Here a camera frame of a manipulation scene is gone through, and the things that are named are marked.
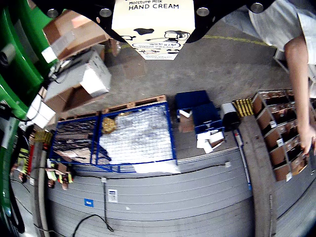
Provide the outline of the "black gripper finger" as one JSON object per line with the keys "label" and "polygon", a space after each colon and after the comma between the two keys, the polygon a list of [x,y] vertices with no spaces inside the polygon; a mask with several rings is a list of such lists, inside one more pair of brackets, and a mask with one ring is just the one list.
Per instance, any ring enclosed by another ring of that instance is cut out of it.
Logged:
{"label": "black gripper finger", "polygon": [[35,5],[48,17],[56,18],[72,10],[97,23],[111,38],[124,41],[112,30],[115,0],[34,0]]}
{"label": "black gripper finger", "polygon": [[216,22],[243,6],[253,13],[261,13],[272,3],[272,0],[195,0],[195,30],[187,43],[200,40]]}

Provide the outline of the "person hand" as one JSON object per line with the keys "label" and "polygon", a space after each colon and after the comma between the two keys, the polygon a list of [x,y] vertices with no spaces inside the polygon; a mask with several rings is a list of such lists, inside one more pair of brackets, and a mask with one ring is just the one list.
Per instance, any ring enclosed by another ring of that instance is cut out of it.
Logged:
{"label": "person hand", "polygon": [[312,146],[316,144],[316,132],[313,128],[300,132],[301,148],[304,155],[308,155]]}

